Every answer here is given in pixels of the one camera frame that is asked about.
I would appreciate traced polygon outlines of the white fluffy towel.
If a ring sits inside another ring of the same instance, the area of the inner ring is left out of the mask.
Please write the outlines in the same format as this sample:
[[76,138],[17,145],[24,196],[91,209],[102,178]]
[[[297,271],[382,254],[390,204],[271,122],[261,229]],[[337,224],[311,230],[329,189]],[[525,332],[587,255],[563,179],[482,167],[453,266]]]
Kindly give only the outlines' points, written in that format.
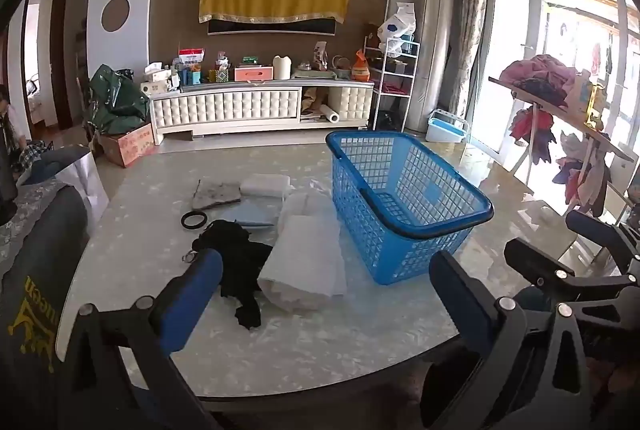
[[281,234],[292,216],[313,217],[328,224],[338,224],[337,212],[332,198],[317,190],[292,192],[285,198],[278,219]]

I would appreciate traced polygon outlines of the clothes drying rack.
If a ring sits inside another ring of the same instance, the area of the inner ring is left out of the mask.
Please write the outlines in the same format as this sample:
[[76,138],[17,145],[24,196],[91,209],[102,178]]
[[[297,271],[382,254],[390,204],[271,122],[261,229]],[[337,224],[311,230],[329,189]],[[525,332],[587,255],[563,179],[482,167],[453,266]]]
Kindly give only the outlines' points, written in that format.
[[564,155],[553,182],[565,187],[567,209],[600,217],[606,193],[614,185],[606,157],[613,154],[625,163],[636,160],[604,130],[604,87],[589,72],[569,68],[549,54],[515,61],[489,80],[527,105],[513,115],[508,128],[513,140],[526,143],[520,162],[530,167],[550,163],[552,144],[562,146]]

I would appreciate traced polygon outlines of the white plastic jug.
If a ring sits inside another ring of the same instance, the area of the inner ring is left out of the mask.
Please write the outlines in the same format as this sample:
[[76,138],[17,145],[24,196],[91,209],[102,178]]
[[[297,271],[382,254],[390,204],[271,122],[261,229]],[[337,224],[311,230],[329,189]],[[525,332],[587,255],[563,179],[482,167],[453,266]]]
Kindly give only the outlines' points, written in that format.
[[292,74],[292,60],[288,56],[274,56],[272,59],[273,78],[288,80]]

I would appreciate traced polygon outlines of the white textured foam sheet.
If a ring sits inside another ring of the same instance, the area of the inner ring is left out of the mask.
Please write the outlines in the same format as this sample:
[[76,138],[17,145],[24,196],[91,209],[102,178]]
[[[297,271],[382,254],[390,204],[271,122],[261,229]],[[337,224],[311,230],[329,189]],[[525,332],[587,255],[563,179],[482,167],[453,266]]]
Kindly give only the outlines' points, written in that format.
[[288,312],[319,310],[346,294],[340,224],[332,216],[290,216],[258,276],[265,297]]

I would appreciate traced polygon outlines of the light blue cloth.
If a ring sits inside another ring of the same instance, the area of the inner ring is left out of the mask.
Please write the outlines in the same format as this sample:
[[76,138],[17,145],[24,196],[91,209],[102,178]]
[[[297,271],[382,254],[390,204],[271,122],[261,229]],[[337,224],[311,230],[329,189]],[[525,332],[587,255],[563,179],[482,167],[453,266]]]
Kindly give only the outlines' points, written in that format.
[[269,211],[253,203],[239,203],[224,209],[217,219],[239,224],[245,230],[268,229],[276,223],[276,218]]

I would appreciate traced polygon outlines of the white metal shelf rack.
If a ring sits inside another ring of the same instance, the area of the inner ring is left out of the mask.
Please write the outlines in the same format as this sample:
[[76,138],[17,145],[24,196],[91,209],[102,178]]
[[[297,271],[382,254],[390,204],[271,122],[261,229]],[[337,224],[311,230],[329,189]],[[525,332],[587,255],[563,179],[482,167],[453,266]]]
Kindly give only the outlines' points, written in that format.
[[412,35],[399,38],[399,52],[380,48],[372,38],[364,44],[373,98],[369,128],[371,130],[405,130],[421,45]]

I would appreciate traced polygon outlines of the standing air conditioner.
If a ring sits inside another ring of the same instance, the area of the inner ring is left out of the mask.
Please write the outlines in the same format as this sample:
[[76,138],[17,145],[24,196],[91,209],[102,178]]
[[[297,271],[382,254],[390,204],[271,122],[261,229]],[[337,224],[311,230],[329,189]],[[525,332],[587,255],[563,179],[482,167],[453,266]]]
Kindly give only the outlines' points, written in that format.
[[427,116],[437,108],[447,61],[454,0],[416,0],[416,60],[406,128],[425,133]]

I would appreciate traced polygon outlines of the dark grey chair back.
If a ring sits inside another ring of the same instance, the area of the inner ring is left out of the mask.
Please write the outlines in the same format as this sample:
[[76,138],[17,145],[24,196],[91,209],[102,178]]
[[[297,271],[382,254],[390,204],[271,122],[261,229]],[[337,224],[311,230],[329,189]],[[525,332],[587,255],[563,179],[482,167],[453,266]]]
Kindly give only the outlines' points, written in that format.
[[1,427],[54,429],[58,325],[88,242],[88,213],[70,185],[26,185],[1,227]]

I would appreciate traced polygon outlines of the blue plastic laundry basket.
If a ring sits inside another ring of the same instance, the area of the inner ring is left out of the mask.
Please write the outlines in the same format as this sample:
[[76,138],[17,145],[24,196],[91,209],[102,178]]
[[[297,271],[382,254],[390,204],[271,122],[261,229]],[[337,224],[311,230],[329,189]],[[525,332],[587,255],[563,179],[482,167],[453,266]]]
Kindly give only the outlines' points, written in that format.
[[435,152],[395,131],[331,132],[332,198],[375,283],[425,274],[494,216],[490,199]]

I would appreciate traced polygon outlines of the white plastic bag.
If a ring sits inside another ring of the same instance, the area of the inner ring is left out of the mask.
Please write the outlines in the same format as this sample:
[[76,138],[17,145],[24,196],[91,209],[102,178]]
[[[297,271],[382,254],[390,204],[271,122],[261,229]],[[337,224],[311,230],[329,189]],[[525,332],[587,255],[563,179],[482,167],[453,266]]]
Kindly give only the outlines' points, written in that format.
[[396,12],[378,28],[378,49],[389,57],[400,56],[404,44],[402,37],[416,30],[416,12],[413,2],[398,2]]

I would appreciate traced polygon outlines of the orange bag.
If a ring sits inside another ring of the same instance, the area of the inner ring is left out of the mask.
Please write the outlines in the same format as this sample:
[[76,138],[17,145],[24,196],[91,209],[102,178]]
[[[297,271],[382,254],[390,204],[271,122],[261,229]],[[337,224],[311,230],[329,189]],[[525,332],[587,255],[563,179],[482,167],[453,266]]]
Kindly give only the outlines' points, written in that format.
[[367,83],[370,80],[369,64],[362,50],[356,52],[355,62],[350,70],[350,78],[360,83]]

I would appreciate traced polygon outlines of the black plush toy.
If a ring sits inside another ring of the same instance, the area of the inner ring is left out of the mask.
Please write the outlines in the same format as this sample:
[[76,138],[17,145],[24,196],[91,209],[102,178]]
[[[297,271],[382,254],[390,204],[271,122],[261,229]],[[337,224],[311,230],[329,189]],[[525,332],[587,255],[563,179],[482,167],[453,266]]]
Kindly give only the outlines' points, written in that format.
[[215,220],[191,245],[194,253],[204,249],[220,254],[220,295],[238,302],[234,313],[238,323],[247,330],[258,328],[262,325],[262,312],[255,298],[259,291],[257,280],[272,247],[252,241],[250,232],[236,222]]

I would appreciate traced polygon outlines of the light blue storage bin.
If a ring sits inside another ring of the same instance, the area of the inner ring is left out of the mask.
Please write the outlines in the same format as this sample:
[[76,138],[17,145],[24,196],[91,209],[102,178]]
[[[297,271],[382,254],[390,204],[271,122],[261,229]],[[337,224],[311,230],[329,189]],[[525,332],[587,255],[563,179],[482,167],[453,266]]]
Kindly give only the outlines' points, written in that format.
[[434,109],[427,117],[425,140],[438,143],[460,143],[469,139],[469,123],[443,109]]

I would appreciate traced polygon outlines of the grey fuzzy mat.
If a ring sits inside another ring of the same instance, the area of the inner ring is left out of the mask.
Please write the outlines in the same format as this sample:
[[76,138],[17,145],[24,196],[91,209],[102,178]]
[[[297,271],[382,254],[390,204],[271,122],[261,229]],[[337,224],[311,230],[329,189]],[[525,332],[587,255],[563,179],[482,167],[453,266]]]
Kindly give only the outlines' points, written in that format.
[[191,208],[205,211],[221,205],[237,203],[241,198],[239,183],[201,179],[192,195]]

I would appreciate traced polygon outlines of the cardboard box red print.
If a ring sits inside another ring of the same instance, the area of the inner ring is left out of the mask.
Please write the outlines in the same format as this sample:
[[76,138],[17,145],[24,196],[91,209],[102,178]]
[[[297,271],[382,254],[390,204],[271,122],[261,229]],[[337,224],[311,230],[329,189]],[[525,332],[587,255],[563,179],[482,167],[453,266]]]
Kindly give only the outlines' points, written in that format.
[[155,151],[150,124],[131,130],[125,135],[99,135],[98,140],[106,158],[122,168],[130,167],[138,159]]

